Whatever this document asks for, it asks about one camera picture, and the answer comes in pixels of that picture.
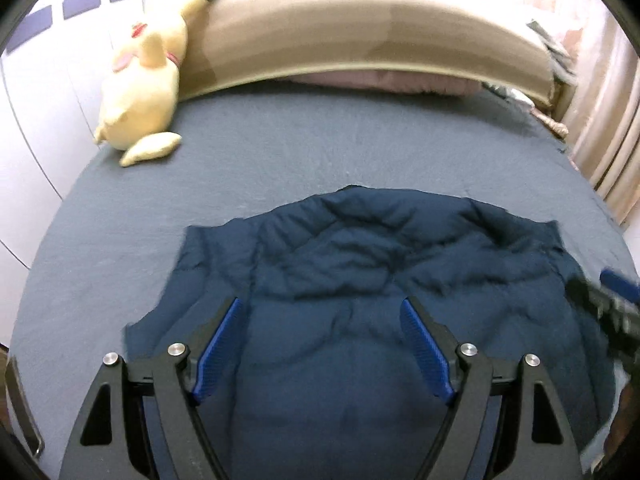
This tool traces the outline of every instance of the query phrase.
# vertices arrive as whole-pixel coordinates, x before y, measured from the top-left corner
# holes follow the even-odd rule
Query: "silver bolt head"
[[[540,364],[540,358],[535,354],[527,354],[524,356],[524,361],[529,366],[538,366]]]
[[[167,348],[166,351],[169,352],[169,355],[178,357],[178,355],[184,354],[184,351],[186,349],[187,347],[182,343],[174,343],[172,345],[169,345],[169,348]]]
[[[118,362],[120,356],[116,352],[109,352],[102,358],[102,362],[107,366],[113,366]]]
[[[467,357],[473,357],[478,353],[478,348],[471,343],[462,343],[462,345],[460,345],[460,351]]]

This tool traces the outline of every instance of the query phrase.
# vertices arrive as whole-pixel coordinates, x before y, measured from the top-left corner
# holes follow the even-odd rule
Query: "bed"
[[[123,327],[156,306],[189,225],[350,184],[418,189],[556,220],[587,277],[603,267],[636,275],[620,228],[564,145],[488,91],[403,96],[261,82],[180,104],[173,128],[184,142],[166,160],[123,170],[117,152],[100,150],[31,270],[11,352],[52,478],[102,356],[124,352]]]

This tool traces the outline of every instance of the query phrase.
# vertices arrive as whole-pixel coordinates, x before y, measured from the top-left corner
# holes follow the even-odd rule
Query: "beige curtain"
[[[600,0],[525,3],[575,59],[578,85],[554,118],[569,129],[572,159],[622,223],[640,199],[638,56]]]

